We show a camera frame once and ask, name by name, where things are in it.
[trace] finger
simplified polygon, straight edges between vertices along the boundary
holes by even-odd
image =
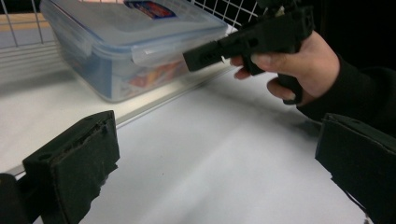
[[[238,56],[238,57],[231,58],[230,64],[233,66],[241,66],[241,65],[244,65],[244,62],[242,60],[242,57]]]
[[[304,59],[304,55],[288,53],[253,54],[251,61],[264,71],[292,77],[300,77],[305,74],[311,63]]]
[[[233,77],[235,77],[236,79],[242,80],[245,79],[247,77],[251,77],[251,74],[246,70],[246,68],[241,68],[239,69],[239,71],[237,71]]]
[[[279,84],[278,78],[274,78],[267,83],[267,89],[271,94],[275,97],[280,98],[282,100],[294,100],[296,95],[294,92],[285,88]]]

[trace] white shelf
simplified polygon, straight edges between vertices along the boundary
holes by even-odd
[[[224,63],[186,75],[154,91],[113,104],[100,98],[58,57],[56,46],[0,50],[0,172],[78,120],[114,110],[117,124],[232,69]]]

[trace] white surface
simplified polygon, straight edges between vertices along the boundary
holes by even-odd
[[[54,44],[0,50],[0,172],[21,164],[68,127],[114,110],[118,124],[230,69],[218,63],[119,104],[101,99],[59,58]]]
[[[189,85],[109,104],[52,50],[0,57],[0,172],[85,116],[113,109],[119,169],[81,223],[363,223],[314,159],[318,129],[267,92],[268,76],[225,74],[136,117]]]
[[[267,78],[226,74],[119,127],[119,169],[81,223],[363,223]]]

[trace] transparent container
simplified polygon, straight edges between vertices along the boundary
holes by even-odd
[[[40,9],[64,60],[110,102],[188,74],[182,53],[227,30],[185,0],[43,0]]]

